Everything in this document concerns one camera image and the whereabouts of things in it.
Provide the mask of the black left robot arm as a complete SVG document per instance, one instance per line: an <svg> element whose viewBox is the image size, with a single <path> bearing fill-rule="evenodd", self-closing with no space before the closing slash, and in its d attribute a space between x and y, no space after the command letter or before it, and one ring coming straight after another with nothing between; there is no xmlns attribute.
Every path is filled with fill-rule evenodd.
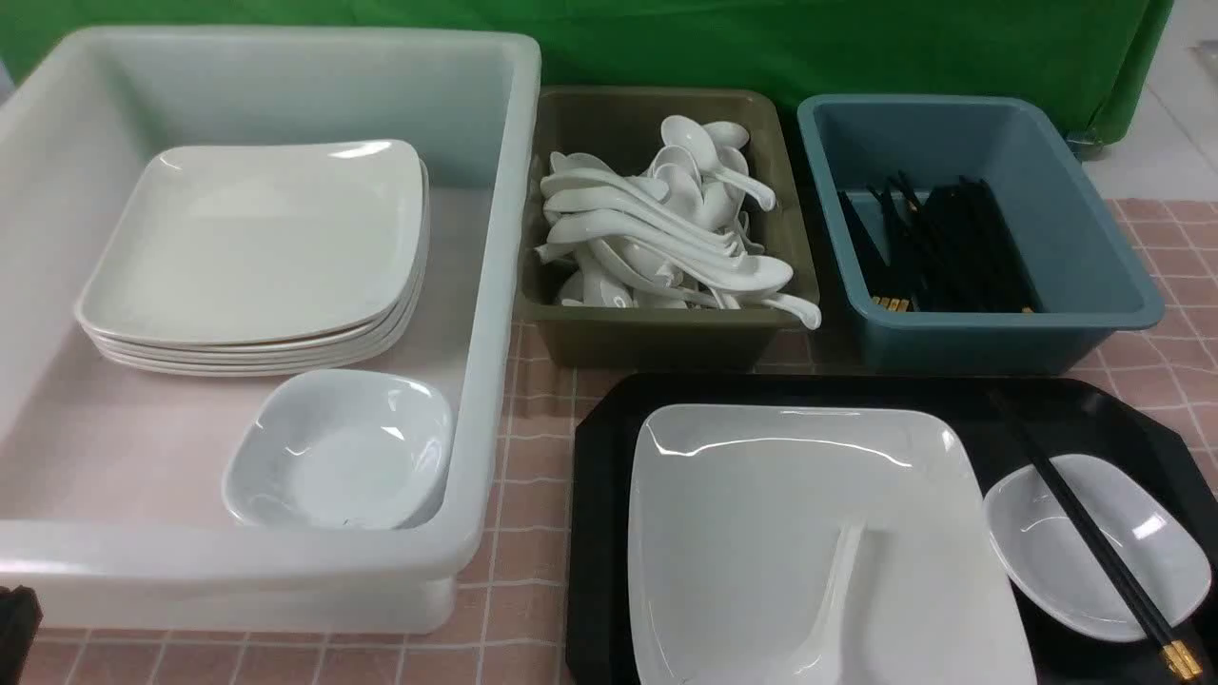
<svg viewBox="0 0 1218 685"><path fill-rule="evenodd" d="M1 684L19 681L41 618L33 589L1 587Z"/></svg>

